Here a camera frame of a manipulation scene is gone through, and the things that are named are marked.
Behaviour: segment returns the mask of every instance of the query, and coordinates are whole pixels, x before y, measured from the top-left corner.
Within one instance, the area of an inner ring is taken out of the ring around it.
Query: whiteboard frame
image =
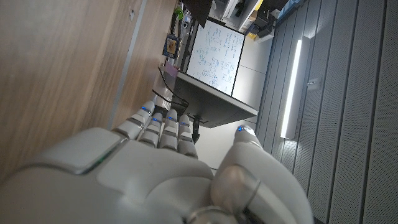
[[[237,30],[234,30],[234,29],[232,29],[232,28],[230,28],[230,27],[224,25],[223,22],[217,21],[217,20],[215,20],[215,19],[213,19],[213,18],[208,17],[206,21],[214,22],[215,24],[217,24],[217,25],[219,25],[219,26],[225,27],[225,28],[227,28],[227,29],[230,29],[230,30],[232,30],[232,31],[235,31],[235,32],[237,32],[237,33],[243,35],[242,49],[241,49],[241,53],[240,53],[240,55],[239,55],[238,67],[236,68],[235,79],[234,79],[234,83],[233,83],[233,85],[232,85],[232,91],[231,91],[231,94],[230,94],[230,95],[224,93],[224,94],[226,94],[226,95],[228,95],[228,96],[232,96],[233,93],[234,93],[236,77],[238,76],[239,66],[240,66],[240,64],[241,64],[241,57],[242,57],[243,46],[244,46],[244,41],[245,41],[245,39],[246,39],[246,35],[244,35],[244,33],[242,33],[242,32],[239,32],[239,31],[237,31]],[[193,38],[192,50],[193,50],[193,48],[194,48],[194,46],[195,46],[195,41],[196,41],[196,39],[197,39],[199,26],[197,26],[196,32],[195,32],[195,37]],[[189,64],[190,64],[190,62],[191,62],[191,57],[192,57],[192,53],[191,53],[191,55],[189,56],[189,59],[188,59],[187,71],[188,71],[188,68],[189,68]]]

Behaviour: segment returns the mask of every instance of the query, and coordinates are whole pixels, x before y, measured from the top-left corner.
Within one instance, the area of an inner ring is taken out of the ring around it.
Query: gray slatted wall
[[[319,42],[318,44],[316,44],[318,36],[315,35],[317,33],[318,18],[320,18],[320,7],[321,0],[309,1],[307,22],[305,24],[303,34],[304,36],[314,41],[312,60],[310,62],[309,79],[318,77],[318,74],[314,73],[312,70],[314,69],[313,65],[317,64],[316,62],[314,62],[314,60],[317,60],[315,57],[319,57],[320,54],[320,49],[317,48],[317,46],[322,44]],[[315,137],[316,125],[318,120],[318,110],[316,110],[316,108],[318,108],[319,105],[316,106],[314,98],[316,98],[316,95],[314,95],[313,93],[309,94],[309,92],[307,92],[303,108],[302,125],[299,134],[300,137],[298,139],[296,163],[294,167],[294,176],[303,187],[305,193],[307,193],[308,183],[310,180],[310,170],[312,165],[314,145],[313,138]]]
[[[398,2],[388,0],[363,223],[398,223]]]
[[[308,0],[275,30],[257,135],[323,223],[398,223],[397,15],[392,0]],[[303,89],[296,136],[285,140],[280,126],[301,33],[311,39],[304,85],[313,78],[323,85]]]
[[[270,107],[271,107],[271,102],[272,102],[272,96],[274,95],[274,87],[275,87],[275,81],[276,81],[276,74],[278,72],[278,67],[279,67],[279,61],[280,61],[280,56],[281,56],[281,51],[282,51],[282,44],[284,42],[284,37],[285,37],[285,28],[286,28],[286,22],[281,24],[278,28],[278,38],[275,39],[275,50],[274,50],[274,56],[272,58],[272,65],[271,68],[269,69],[269,72],[267,74],[268,77],[268,83],[267,83],[267,88],[266,88],[266,94],[264,96],[264,102],[262,106],[262,116],[260,120],[259,125],[259,132],[258,132],[258,138],[262,145],[264,145],[264,140],[266,138],[266,131],[267,131],[267,124],[268,124],[268,119],[269,119],[269,112],[270,112]],[[264,147],[264,150],[271,153],[271,149],[269,147]]]
[[[338,2],[316,136],[308,198],[314,216],[324,223],[327,222],[329,214],[355,12],[355,0]]]
[[[296,14],[297,12],[294,12],[292,16],[290,16],[286,21],[285,38],[284,38],[285,41],[284,44],[282,45],[279,67],[275,81],[274,94],[272,97],[271,109],[269,112],[266,138],[264,140],[264,147],[272,149],[271,154],[274,155],[274,157],[278,160],[280,160],[280,154],[277,153],[276,150],[273,150],[272,146],[274,143],[275,127],[279,114],[279,106],[282,97],[282,91],[284,89],[284,84],[285,84],[285,78],[286,78],[285,74],[286,74],[287,62],[290,56],[289,52],[290,52],[290,46],[292,45],[292,37],[293,37],[294,24],[296,20]]]
[[[364,173],[379,72],[383,14],[382,1],[359,0],[330,223],[359,223],[361,219]],[[330,163],[330,160],[331,155],[327,155],[322,162]]]

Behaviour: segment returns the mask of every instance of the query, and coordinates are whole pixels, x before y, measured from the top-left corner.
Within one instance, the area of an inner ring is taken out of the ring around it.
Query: wooden wall
[[[0,1],[0,180],[73,133],[106,128],[141,2]],[[147,1],[113,126],[149,99],[176,2]]]

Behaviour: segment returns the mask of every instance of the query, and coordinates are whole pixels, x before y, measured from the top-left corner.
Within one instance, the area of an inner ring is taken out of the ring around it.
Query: wall panel
[[[363,223],[398,223],[398,2],[388,1]]]

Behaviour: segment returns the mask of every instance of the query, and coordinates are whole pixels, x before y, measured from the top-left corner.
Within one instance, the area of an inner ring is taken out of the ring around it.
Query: white robotic hand
[[[211,200],[238,217],[263,223],[313,223],[294,176],[261,147],[254,131],[239,126],[234,144],[211,183]]]
[[[112,131],[92,128],[44,151],[0,185],[0,223],[311,224],[294,176],[238,127],[215,176],[189,117],[148,101]]]

